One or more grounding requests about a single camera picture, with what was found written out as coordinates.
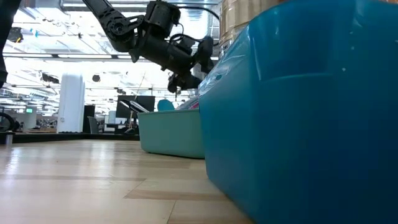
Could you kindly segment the red yellow ramen packet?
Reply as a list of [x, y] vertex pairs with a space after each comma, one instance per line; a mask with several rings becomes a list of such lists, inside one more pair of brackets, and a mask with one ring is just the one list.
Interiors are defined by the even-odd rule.
[[199, 96], [190, 98], [177, 107], [178, 110], [192, 110], [199, 107]]

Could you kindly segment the silver metal spoon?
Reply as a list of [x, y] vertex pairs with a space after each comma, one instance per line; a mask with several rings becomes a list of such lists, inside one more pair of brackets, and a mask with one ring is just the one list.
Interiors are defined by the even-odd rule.
[[129, 101], [129, 107], [136, 113], [148, 113], [149, 110], [145, 109], [142, 105], [135, 101]]

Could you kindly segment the dark background screen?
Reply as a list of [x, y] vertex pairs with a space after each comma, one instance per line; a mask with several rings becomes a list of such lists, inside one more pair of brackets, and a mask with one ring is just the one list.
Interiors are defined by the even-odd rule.
[[131, 110], [120, 103], [121, 100], [135, 101], [146, 110], [153, 112], [155, 106], [154, 96], [119, 95], [116, 107], [117, 118], [129, 118]]

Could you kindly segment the teal plastic bin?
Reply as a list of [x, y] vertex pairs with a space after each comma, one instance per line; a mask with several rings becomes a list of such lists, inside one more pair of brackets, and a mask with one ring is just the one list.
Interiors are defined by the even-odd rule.
[[153, 154], [204, 159], [198, 109], [139, 113], [143, 151]]

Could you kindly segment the grey background chair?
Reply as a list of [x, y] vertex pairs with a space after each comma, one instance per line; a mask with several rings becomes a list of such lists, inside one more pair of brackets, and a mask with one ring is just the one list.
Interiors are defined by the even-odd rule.
[[97, 122], [96, 118], [89, 116], [88, 121], [90, 124], [90, 133], [91, 134], [99, 134], [100, 131], [99, 131], [99, 126], [98, 126], [98, 122]]

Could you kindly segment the dark background cabinet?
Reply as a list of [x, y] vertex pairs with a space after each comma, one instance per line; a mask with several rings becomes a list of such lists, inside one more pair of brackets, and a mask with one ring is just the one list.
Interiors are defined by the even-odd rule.
[[95, 105], [85, 105], [83, 113], [83, 132], [91, 133], [89, 117], [95, 116]]

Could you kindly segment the long ceiling light fixture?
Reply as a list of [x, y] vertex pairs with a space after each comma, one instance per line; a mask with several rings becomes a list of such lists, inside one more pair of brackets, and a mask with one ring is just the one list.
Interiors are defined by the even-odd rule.
[[34, 53], [3, 53], [5, 57], [15, 58], [54, 58], [73, 60], [131, 60], [130, 55], [108, 55], [108, 54], [34, 54]]

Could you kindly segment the white cylinder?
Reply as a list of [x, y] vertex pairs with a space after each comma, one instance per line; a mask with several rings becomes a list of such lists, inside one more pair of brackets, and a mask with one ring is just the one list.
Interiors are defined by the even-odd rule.
[[83, 131], [85, 81], [81, 73], [64, 73], [60, 88], [57, 132]]

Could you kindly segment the blue plastic bin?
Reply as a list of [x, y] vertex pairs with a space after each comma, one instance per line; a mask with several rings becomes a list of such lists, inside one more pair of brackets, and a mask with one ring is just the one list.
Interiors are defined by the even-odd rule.
[[199, 104], [207, 175], [255, 224], [398, 224], [398, 4], [262, 12]]

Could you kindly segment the black ceiling lamp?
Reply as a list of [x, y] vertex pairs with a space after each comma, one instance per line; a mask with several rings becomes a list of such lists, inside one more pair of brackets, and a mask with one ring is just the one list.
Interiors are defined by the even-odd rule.
[[12, 27], [7, 39], [13, 43], [21, 43], [24, 40], [21, 30], [21, 27]]

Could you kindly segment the black round wheel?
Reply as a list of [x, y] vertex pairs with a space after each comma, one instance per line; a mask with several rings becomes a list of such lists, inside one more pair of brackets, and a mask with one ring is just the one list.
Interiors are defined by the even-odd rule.
[[0, 132], [13, 131], [14, 127], [14, 119], [6, 113], [0, 112]]

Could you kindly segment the black aluminium table frame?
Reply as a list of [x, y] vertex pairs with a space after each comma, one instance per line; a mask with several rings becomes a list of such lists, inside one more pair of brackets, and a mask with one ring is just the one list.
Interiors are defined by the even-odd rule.
[[[6, 132], [0, 133], [0, 145], [4, 145]], [[116, 141], [140, 141], [139, 135], [132, 134], [87, 134], [87, 133], [63, 133], [63, 134], [16, 134], [12, 143], [71, 141], [71, 140], [116, 140]]]

